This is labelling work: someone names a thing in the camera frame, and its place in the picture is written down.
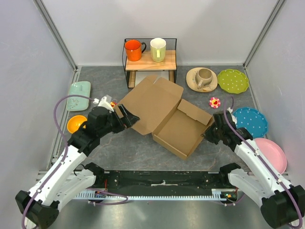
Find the mint green tray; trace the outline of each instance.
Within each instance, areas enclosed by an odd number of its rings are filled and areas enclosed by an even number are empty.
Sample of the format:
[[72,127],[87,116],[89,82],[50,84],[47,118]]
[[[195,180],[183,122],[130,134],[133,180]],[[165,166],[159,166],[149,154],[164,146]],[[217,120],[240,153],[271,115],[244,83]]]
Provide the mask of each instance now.
[[247,76],[236,69],[223,70],[217,78],[220,87],[228,93],[239,94],[245,92],[249,87]]
[[[72,83],[69,94],[77,94],[90,97],[91,83],[88,81],[80,81]],[[83,111],[89,106],[89,100],[80,97],[70,97],[67,101],[68,111]]]

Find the pale green mug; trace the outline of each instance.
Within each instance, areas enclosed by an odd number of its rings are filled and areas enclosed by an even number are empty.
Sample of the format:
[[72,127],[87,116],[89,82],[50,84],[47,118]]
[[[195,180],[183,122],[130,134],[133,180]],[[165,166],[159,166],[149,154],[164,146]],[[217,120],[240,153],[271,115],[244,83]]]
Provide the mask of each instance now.
[[151,40],[151,55],[155,62],[162,62],[165,58],[166,41],[162,38]]

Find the orange mug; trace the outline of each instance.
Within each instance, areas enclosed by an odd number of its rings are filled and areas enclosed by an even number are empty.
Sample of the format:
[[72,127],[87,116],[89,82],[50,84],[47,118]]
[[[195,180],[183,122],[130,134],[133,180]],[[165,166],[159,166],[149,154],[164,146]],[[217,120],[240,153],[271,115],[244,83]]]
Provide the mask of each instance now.
[[127,58],[130,61],[138,61],[142,57],[142,53],[146,49],[146,44],[144,42],[139,42],[138,40],[129,40],[125,43],[125,50]]

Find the white linear rail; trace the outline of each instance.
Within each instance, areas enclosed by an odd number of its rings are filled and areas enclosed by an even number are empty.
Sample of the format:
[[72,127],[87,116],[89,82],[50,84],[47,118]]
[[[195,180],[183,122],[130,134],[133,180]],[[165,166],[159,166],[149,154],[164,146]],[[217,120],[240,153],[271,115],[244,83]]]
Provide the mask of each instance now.
[[[131,196],[128,197],[129,200],[206,200],[206,201],[226,201],[225,198],[220,197],[220,191],[212,191],[211,196]],[[96,196],[95,191],[84,190],[79,193],[74,199],[89,199],[89,200],[118,200],[125,199],[123,197],[113,197],[113,196]]]

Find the cardboard box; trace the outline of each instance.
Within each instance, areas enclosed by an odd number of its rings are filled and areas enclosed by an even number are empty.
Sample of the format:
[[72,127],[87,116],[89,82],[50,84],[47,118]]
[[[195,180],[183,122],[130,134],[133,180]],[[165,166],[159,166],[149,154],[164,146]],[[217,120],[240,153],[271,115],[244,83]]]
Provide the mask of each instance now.
[[210,114],[181,99],[183,88],[151,75],[143,79],[121,101],[140,118],[132,128],[153,139],[182,159],[202,141],[202,133],[213,123]]

